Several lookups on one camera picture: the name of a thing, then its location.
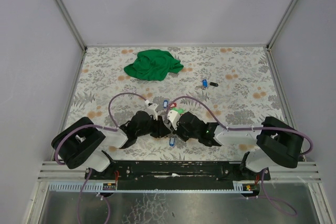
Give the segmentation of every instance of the gray floor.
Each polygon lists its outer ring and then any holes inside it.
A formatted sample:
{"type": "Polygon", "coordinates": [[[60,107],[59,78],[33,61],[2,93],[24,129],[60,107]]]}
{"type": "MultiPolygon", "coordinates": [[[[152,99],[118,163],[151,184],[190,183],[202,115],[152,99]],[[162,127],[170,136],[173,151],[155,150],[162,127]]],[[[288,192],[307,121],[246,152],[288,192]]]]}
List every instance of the gray floor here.
{"type": "MultiPolygon", "coordinates": [[[[238,194],[114,194],[108,198],[108,223],[319,223],[305,185],[266,185],[268,193],[290,202],[297,218],[287,217],[265,199],[245,200],[238,194]]],[[[77,223],[78,193],[49,192],[40,223],[77,223]]],[[[84,223],[104,223],[107,207],[93,194],[84,194],[80,204],[84,223]]]]}

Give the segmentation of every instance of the white wall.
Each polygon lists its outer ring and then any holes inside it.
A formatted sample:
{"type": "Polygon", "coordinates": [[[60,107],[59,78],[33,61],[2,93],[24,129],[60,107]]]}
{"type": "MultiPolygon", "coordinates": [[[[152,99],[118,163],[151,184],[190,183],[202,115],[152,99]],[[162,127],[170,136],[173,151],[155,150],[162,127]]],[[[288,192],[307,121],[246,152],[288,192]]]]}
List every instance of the white wall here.
{"type": "Polygon", "coordinates": [[[87,45],[266,44],[290,0],[63,0],[87,45]]]}
{"type": "Polygon", "coordinates": [[[298,129],[336,214],[336,0],[300,0],[273,48],[298,129]]]}
{"type": "Polygon", "coordinates": [[[20,223],[81,51],[53,0],[0,6],[0,223],[20,223]]]}

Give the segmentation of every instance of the green object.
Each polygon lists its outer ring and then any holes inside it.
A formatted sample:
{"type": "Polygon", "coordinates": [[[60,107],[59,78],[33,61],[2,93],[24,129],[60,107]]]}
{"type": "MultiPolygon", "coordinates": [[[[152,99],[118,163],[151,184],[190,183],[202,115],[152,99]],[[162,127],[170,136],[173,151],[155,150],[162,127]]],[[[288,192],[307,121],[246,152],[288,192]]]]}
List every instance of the green object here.
{"type": "Polygon", "coordinates": [[[147,81],[162,81],[168,72],[178,73],[183,65],[180,60],[168,51],[159,49],[138,52],[138,57],[133,64],[124,68],[124,71],[132,77],[147,81]]]}
{"type": "Polygon", "coordinates": [[[183,114],[184,113],[184,110],[183,109],[177,109],[177,108],[171,108],[171,110],[175,110],[178,112],[178,114],[183,114]]]}

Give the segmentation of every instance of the green cloth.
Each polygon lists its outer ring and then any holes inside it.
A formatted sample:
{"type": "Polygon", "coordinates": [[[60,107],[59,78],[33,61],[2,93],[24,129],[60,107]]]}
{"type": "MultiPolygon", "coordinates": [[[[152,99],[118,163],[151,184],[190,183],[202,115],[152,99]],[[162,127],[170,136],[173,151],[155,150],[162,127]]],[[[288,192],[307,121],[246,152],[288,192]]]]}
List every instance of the green cloth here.
{"type": "Polygon", "coordinates": [[[183,65],[180,60],[168,51],[159,49],[138,52],[138,57],[133,64],[124,68],[124,71],[132,77],[147,81],[162,81],[168,72],[178,73],[183,65]]]}

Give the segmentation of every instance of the floral tablecloth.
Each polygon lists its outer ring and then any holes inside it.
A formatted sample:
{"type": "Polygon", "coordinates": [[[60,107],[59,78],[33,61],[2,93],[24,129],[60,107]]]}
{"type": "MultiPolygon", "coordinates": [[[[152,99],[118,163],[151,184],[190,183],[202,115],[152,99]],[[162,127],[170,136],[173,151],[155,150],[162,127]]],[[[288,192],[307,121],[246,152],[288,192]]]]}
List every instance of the floral tablecloth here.
{"type": "MultiPolygon", "coordinates": [[[[181,95],[195,97],[207,104],[225,124],[253,124],[266,116],[282,119],[280,102],[269,71],[263,47],[163,47],[184,65],[178,74],[169,73],[163,81],[144,81],[129,77],[123,68],[135,61],[139,51],[152,48],[88,48],[75,95],[72,100],[67,126],[83,116],[95,124],[114,126],[108,114],[110,99],[120,92],[135,92],[159,105],[163,114],[164,100],[181,95]],[[202,90],[202,80],[218,83],[202,90]]],[[[144,102],[129,95],[118,97],[112,104],[114,118],[120,124],[130,120],[144,102]]],[[[197,115],[201,120],[213,118],[201,105],[182,99],[178,109],[197,115]]],[[[256,148],[253,145],[225,145],[206,147],[195,139],[176,140],[169,146],[168,138],[139,137],[124,150],[103,145],[113,159],[131,160],[223,160],[239,161],[243,154],[256,148]]]]}

